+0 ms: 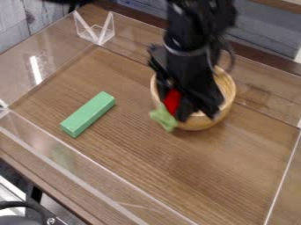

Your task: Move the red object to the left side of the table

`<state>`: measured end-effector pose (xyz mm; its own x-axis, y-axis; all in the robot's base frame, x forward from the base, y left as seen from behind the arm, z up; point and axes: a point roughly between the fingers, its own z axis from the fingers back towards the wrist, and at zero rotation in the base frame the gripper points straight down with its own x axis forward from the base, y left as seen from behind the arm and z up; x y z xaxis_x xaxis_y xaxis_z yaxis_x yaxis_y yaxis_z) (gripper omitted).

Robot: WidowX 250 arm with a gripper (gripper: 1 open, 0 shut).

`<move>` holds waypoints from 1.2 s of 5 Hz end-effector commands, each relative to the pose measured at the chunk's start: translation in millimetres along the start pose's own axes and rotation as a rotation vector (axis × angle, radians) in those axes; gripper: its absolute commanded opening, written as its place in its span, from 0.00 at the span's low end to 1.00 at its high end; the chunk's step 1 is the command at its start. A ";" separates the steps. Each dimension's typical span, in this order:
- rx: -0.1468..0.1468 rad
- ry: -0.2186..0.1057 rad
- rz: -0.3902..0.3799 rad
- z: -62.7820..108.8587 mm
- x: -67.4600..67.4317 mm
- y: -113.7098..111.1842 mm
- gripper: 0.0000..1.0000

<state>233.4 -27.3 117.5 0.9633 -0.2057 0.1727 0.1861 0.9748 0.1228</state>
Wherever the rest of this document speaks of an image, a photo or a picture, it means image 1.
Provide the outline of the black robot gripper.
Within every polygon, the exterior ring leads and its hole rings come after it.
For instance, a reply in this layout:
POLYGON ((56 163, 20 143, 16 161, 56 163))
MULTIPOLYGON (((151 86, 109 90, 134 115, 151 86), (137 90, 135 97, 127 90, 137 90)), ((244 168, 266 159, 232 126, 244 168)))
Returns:
POLYGON ((209 65, 208 51, 197 56, 173 54, 165 46, 149 48, 150 67, 157 73, 157 88, 163 100, 171 88, 182 92, 177 120, 186 122, 193 113, 205 113, 210 120, 220 114, 225 103, 224 95, 217 94, 214 72, 209 65))

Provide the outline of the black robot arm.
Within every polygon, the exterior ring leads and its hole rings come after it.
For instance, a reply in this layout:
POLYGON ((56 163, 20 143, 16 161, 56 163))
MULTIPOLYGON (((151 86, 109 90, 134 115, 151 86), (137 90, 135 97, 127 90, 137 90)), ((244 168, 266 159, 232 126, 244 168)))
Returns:
POLYGON ((221 52, 234 56, 226 39, 237 22, 234 0, 166 0, 162 43, 149 47, 149 65, 167 114, 179 122, 202 112, 214 119, 225 96, 216 82, 221 52))

